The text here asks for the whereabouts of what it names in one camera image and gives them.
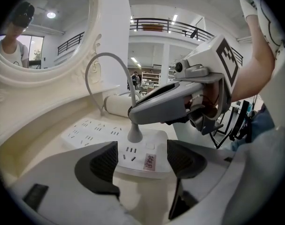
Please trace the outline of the person's right hand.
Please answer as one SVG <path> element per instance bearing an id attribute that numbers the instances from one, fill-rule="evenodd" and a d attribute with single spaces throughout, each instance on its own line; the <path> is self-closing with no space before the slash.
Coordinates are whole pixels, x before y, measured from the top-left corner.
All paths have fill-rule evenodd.
<path id="1" fill-rule="evenodd" d="M 202 99 L 202 113 L 208 117 L 215 117 L 217 114 L 217 102 L 219 99 L 219 82 L 205 84 L 202 94 L 191 94 L 184 98 L 185 111 L 192 110 L 197 101 Z"/>

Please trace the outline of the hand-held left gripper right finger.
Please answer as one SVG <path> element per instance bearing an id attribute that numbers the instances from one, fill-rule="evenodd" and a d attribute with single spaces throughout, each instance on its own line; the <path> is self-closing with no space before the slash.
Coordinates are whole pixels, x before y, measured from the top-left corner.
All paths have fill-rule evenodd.
<path id="1" fill-rule="evenodd" d="M 244 151 L 233 152 L 167 141 L 167 160 L 177 178 L 169 211 L 174 220 L 194 206 L 222 210 L 232 197 L 246 164 Z"/>

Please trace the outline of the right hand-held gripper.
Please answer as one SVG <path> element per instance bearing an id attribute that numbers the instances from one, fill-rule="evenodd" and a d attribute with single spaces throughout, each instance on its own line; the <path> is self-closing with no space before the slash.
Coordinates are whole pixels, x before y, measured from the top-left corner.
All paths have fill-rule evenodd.
<path id="1" fill-rule="evenodd" d="M 130 107 L 128 117 L 138 125 L 171 122 L 188 115 L 191 124 L 202 135 L 222 127 L 217 122 L 231 105 L 232 92 L 237 81 L 239 65 L 231 46 L 219 35 L 203 42 L 175 65 L 174 79 L 143 96 L 135 107 Z M 211 118 L 202 113 L 202 101 L 192 110 L 185 111 L 184 98 L 201 94 L 205 84 L 219 82 L 217 114 Z"/>

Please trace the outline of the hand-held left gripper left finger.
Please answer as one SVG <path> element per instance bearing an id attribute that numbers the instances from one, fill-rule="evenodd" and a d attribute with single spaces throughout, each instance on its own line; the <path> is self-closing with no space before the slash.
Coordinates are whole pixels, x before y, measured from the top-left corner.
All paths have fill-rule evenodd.
<path id="1" fill-rule="evenodd" d="M 113 184 L 117 148 L 103 142 L 47 157 L 8 191 L 38 225 L 136 225 Z"/>

